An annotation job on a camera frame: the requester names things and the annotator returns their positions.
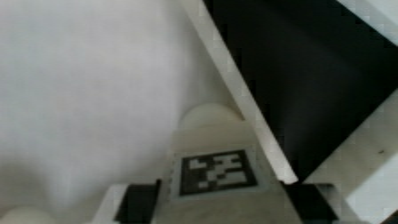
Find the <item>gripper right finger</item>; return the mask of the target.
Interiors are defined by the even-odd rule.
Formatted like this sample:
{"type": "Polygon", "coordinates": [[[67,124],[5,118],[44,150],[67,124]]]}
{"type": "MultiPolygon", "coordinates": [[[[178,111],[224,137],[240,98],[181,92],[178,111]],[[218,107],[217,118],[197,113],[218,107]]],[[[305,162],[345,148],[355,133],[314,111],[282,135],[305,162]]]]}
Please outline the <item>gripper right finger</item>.
{"type": "Polygon", "coordinates": [[[339,218],[313,184],[284,186],[302,224],[332,224],[339,218]]]}

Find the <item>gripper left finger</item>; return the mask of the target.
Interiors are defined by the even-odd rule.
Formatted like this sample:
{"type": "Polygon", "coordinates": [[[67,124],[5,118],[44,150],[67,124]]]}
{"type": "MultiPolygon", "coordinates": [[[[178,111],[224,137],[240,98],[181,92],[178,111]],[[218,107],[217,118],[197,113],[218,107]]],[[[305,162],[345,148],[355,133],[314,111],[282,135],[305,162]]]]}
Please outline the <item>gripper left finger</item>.
{"type": "Polygon", "coordinates": [[[153,184],[130,184],[114,221],[117,224],[151,224],[158,202],[162,180],[153,184]]]}

